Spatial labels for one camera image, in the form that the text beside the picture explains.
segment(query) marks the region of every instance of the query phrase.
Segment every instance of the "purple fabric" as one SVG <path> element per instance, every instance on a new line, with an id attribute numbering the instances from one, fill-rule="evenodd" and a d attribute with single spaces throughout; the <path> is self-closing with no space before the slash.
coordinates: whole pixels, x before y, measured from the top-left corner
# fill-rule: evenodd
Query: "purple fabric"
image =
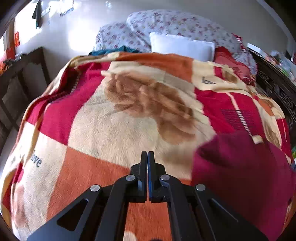
<path id="1" fill-rule="evenodd" d="M 219 134 L 194 156 L 192 185 L 205 184 L 270 241 L 282 232 L 295 181 L 280 149 L 244 131 Z"/>

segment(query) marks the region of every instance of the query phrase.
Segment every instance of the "metal screw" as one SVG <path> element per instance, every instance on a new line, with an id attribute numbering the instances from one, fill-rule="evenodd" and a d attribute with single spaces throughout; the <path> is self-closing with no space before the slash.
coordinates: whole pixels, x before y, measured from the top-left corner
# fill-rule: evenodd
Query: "metal screw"
<path id="1" fill-rule="evenodd" d="M 127 176 L 126 176 L 126 180 L 127 180 L 127 181 L 133 181 L 133 180 L 135 180 L 135 178 L 136 178 L 136 177 L 135 177 L 134 175 L 127 175 Z"/>
<path id="2" fill-rule="evenodd" d="M 203 184 L 197 184 L 195 188 L 198 191 L 204 191 L 205 190 L 205 185 L 203 185 Z"/>
<path id="3" fill-rule="evenodd" d="M 91 186 L 91 191 L 92 192 L 97 192 L 98 190 L 100 190 L 100 186 L 99 185 L 95 184 L 95 185 L 92 185 Z"/>
<path id="4" fill-rule="evenodd" d="M 167 181 L 167 180 L 170 179 L 170 176 L 167 175 L 167 174 L 163 174 L 163 175 L 160 176 L 160 179 L 163 180 L 163 181 Z"/>

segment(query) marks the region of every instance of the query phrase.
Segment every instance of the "teal cloth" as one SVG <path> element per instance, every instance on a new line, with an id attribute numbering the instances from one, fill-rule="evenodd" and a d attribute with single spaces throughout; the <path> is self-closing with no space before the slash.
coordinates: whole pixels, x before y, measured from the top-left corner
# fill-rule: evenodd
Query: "teal cloth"
<path id="1" fill-rule="evenodd" d="M 102 55 L 102 54 L 107 54 L 107 53 L 112 53 L 112 52 L 130 52 L 130 53 L 140 53 L 140 51 L 136 49 L 132 49 L 126 46 L 121 46 L 120 48 L 116 49 L 104 49 L 104 50 L 99 50 L 99 51 L 92 51 L 89 53 L 91 56 L 97 56 L 97 55 Z"/>

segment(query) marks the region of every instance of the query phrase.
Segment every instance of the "patchwork blanket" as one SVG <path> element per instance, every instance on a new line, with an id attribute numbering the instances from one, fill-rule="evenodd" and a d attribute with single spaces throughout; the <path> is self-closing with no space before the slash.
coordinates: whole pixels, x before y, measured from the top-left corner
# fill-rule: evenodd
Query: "patchwork blanket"
<path id="1" fill-rule="evenodd" d="M 157 53 L 78 56 L 24 114 L 1 178 L 1 213 L 26 240 L 91 185 L 129 174 L 141 151 L 190 184 L 196 148 L 242 130 L 291 163 L 282 110 L 227 65 Z M 286 220 L 293 213 L 289 206 Z M 131 203 L 124 240 L 152 239 L 171 240 L 166 204 Z"/>

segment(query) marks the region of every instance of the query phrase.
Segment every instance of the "floor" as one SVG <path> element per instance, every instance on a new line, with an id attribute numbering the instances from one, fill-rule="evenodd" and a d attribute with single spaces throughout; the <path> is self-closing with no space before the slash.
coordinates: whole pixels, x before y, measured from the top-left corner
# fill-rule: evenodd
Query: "floor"
<path id="1" fill-rule="evenodd" d="M 50 7 L 50 12 L 44 15 L 42 27 L 36 29 L 32 15 L 37 1 L 31 1 L 15 18 L 15 32 L 20 36 L 16 52 L 28 53 L 43 46 L 51 79 L 72 57 L 92 51 L 101 26 L 124 22 L 132 12 L 146 9 L 177 9 L 201 15 L 242 36 L 244 43 L 267 52 L 282 52 L 287 47 L 287 36 L 257 0 L 74 0 L 74 10 L 61 17 L 59 0 L 42 0 L 42 10 Z M 46 88 L 40 73 L 40 67 L 36 66 L 29 66 L 24 73 L 35 97 Z M 16 135 L 12 130 L 1 153 L 0 176 Z"/>

